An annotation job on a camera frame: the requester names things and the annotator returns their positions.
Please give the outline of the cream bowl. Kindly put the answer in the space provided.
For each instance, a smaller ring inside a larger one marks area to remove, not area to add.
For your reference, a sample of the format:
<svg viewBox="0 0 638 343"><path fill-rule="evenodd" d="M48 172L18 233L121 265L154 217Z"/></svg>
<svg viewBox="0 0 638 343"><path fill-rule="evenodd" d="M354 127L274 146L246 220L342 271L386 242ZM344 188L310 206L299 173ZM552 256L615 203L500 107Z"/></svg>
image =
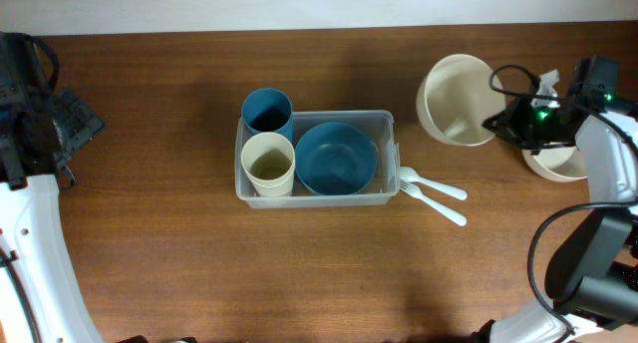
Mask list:
<svg viewBox="0 0 638 343"><path fill-rule="evenodd" d="M556 182L571 182L587 178L582 152L576 147L542 150L537 155L523 150L529 168L539 176Z"/></svg>
<svg viewBox="0 0 638 343"><path fill-rule="evenodd" d="M483 122L502 112L505 97L491 86L492 68L481 59L453 54L440 60L422 81L416 100L421 126L433 139L453 146L475 147L495 137Z"/></svg>

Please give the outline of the white plastic spoon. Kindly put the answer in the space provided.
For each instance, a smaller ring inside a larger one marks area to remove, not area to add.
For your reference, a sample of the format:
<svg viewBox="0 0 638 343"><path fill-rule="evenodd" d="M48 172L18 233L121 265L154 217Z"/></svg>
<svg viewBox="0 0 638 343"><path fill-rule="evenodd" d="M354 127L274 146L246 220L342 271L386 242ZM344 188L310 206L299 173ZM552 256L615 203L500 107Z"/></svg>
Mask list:
<svg viewBox="0 0 638 343"><path fill-rule="evenodd" d="M424 184L458 200L466 200L469 196L466 191L460 188L424 178L410 167L399 167L398 173L400 179L404 181Z"/></svg>

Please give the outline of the white plastic fork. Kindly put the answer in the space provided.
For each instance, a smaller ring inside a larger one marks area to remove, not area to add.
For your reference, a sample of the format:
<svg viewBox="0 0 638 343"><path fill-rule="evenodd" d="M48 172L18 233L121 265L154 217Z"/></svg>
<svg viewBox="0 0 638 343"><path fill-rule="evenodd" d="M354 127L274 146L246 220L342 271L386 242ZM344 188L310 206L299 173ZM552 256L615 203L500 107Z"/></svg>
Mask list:
<svg viewBox="0 0 638 343"><path fill-rule="evenodd" d="M421 200L456 225L465 226L467 224L468 221L464 215L425 196L415 184L401 180L399 187L401 191L413 198Z"/></svg>

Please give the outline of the blue bowl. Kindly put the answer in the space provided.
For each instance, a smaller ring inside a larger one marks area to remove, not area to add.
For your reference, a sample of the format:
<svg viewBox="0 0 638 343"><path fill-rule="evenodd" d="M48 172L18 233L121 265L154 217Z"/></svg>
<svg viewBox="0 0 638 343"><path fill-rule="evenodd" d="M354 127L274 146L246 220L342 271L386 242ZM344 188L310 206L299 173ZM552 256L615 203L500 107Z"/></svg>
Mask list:
<svg viewBox="0 0 638 343"><path fill-rule="evenodd" d="M350 195L366 188L377 169L377 149L360 129L328 122L308 130L295 147L296 174L314 194Z"/></svg>

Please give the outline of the cream cup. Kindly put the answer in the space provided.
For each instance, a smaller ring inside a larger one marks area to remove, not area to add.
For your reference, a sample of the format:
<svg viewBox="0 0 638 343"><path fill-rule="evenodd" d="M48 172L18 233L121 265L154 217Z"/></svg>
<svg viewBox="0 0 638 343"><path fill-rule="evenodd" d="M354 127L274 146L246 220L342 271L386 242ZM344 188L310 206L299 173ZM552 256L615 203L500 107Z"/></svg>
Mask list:
<svg viewBox="0 0 638 343"><path fill-rule="evenodd" d="M262 185L255 183L253 187L257 191L257 193L262 197L279 197L279 196L290 196L293 191L294 180L289 180L277 185Z"/></svg>
<svg viewBox="0 0 638 343"><path fill-rule="evenodd" d="M273 132L250 138L241 149L240 162L255 187L289 184L295 174L295 151L291 142Z"/></svg>

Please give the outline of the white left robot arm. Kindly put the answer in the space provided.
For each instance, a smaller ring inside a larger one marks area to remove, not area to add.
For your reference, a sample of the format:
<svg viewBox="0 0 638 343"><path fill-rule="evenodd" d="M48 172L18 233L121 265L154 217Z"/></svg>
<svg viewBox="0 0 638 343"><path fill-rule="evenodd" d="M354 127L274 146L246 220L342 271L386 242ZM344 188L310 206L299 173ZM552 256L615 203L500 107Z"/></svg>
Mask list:
<svg viewBox="0 0 638 343"><path fill-rule="evenodd" d="M59 200L79 150L106 124L73 91L42 39L1 35L1 338L99 342L64 239Z"/></svg>

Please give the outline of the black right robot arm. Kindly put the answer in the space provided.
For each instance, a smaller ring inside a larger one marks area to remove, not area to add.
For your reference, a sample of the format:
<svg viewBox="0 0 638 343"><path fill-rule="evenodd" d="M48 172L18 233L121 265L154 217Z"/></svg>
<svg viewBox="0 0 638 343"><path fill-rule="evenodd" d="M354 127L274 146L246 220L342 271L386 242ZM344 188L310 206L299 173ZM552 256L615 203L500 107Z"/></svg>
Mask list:
<svg viewBox="0 0 638 343"><path fill-rule="evenodd" d="M534 295L524 308L490 320L473 342L572 342L637 323L637 268L617 261L637 252L637 104L617 93L619 64L580 61L563 97L553 75L527 72L529 89L483 121L498 138L537 155L575 148L585 161L590 199L546 218L528 249L526 274ZM549 226L578 211L586 217L553 253L537 286L534 258Z"/></svg>

